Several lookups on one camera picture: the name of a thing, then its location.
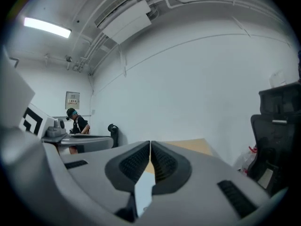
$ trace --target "black cap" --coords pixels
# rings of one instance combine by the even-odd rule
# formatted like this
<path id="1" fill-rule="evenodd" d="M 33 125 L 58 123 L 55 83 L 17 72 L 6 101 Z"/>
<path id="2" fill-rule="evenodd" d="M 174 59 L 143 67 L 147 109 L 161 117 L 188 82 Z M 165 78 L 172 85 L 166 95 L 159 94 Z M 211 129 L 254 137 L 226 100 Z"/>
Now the black cap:
<path id="1" fill-rule="evenodd" d="M 73 108 L 69 108 L 68 110 L 67 110 L 67 116 L 68 117 L 71 117 L 71 115 L 72 115 L 72 113 L 74 112 L 75 110 L 73 109 Z"/>

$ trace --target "fluorescent ceiling light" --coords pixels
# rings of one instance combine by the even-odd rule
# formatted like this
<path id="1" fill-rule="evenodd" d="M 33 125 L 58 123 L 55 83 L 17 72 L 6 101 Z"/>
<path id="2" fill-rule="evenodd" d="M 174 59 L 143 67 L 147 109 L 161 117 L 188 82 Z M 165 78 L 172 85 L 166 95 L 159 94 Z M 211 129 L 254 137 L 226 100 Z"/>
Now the fluorescent ceiling light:
<path id="1" fill-rule="evenodd" d="M 37 28 L 41 29 L 47 32 L 51 32 L 60 36 L 63 36 L 65 38 L 69 38 L 69 35 L 71 33 L 70 29 L 62 28 L 60 26 L 50 24 L 38 19 L 26 17 L 24 19 L 24 26 L 31 27 L 31 28 Z"/>

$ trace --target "black shirt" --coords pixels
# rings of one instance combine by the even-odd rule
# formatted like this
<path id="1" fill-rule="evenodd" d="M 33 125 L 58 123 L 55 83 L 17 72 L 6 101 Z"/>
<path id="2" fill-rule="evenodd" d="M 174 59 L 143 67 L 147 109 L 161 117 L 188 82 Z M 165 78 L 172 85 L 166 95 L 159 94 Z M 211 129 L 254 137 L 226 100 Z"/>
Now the black shirt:
<path id="1" fill-rule="evenodd" d="M 78 134 L 81 133 L 83 131 L 83 129 L 86 127 L 86 125 L 88 125 L 88 121 L 84 120 L 84 118 L 82 118 L 80 115 L 75 119 L 74 123 L 73 123 L 73 129 L 72 129 L 72 133 L 71 134 Z"/>

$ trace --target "white wall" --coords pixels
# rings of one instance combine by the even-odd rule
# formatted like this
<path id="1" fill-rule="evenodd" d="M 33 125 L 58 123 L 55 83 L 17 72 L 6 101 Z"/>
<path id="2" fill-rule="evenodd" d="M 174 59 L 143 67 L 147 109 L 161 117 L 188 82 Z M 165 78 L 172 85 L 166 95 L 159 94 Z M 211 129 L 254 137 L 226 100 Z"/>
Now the white wall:
<path id="1" fill-rule="evenodd" d="M 91 108 L 92 133 L 115 123 L 122 144 L 204 137 L 233 164 L 255 144 L 250 118 L 269 76 L 283 69 L 288 83 L 298 80 L 290 29 L 246 8 L 183 6 L 122 46 L 127 77 L 114 51 L 95 75 Z"/>
<path id="2" fill-rule="evenodd" d="M 92 88 L 87 74 L 67 71 L 51 64 L 46 68 L 43 62 L 22 58 L 17 71 L 35 92 L 31 103 L 49 116 L 66 116 L 66 91 L 79 92 L 80 106 L 77 111 L 81 115 L 90 115 Z"/>

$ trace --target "sign on electrical box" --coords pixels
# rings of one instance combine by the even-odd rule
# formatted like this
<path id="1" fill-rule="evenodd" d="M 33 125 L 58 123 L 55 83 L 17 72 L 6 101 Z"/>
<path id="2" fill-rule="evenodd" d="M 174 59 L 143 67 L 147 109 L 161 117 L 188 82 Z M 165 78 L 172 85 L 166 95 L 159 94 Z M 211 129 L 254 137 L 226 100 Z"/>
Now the sign on electrical box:
<path id="1" fill-rule="evenodd" d="M 66 92 L 65 109 L 73 108 L 79 109 L 79 93 L 77 92 Z"/>

